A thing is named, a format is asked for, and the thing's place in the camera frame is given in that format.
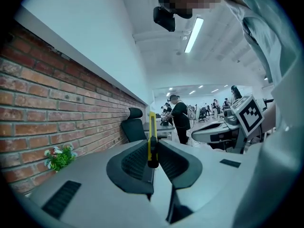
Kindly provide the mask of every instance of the yellow and black object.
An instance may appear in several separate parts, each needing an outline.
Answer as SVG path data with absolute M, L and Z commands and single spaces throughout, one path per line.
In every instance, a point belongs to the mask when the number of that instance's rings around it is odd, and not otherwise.
M 150 168 L 157 168 L 158 151 L 157 151 L 157 129 L 156 129 L 156 114 L 150 112 L 149 114 L 149 140 L 148 140 L 148 166 Z

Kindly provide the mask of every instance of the ceiling light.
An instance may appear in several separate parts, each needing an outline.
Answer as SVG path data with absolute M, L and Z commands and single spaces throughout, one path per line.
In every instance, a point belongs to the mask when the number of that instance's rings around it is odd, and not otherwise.
M 194 42 L 196 40 L 196 37 L 199 34 L 200 28 L 203 25 L 204 20 L 201 18 L 196 18 L 195 23 L 194 23 L 194 27 L 193 27 L 193 31 L 190 35 L 190 39 L 188 40 L 186 49 L 185 49 L 185 53 L 189 53 L 191 52 L 191 49 L 194 45 Z

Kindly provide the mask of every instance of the potted plant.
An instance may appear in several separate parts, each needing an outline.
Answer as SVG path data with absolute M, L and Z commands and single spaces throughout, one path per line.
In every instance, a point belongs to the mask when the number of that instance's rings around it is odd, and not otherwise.
M 62 150 L 55 146 L 53 153 L 50 150 L 46 150 L 44 152 L 44 155 L 47 156 L 45 166 L 58 172 L 77 157 L 77 153 L 72 152 L 72 150 L 72 146 L 65 146 Z

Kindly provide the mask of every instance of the chair headrest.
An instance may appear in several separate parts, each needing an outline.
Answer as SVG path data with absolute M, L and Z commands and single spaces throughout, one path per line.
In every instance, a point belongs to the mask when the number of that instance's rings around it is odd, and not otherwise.
M 128 117 L 128 119 L 135 119 L 143 116 L 143 112 L 141 111 L 141 109 L 129 107 L 129 110 L 130 110 L 130 116 Z

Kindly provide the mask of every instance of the black office chair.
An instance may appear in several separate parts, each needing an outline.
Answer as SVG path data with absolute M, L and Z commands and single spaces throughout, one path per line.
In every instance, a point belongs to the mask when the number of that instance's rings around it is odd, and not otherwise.
M 141 109 L 130 107 L 130 116 L 127 120 L 122 121 L 121 127 L 127 136 L 129 142 L 135 142 L 138 140 L 147 140 L 147 137 L 143 130 L 143 123 L 140 117 L 143 116 Z

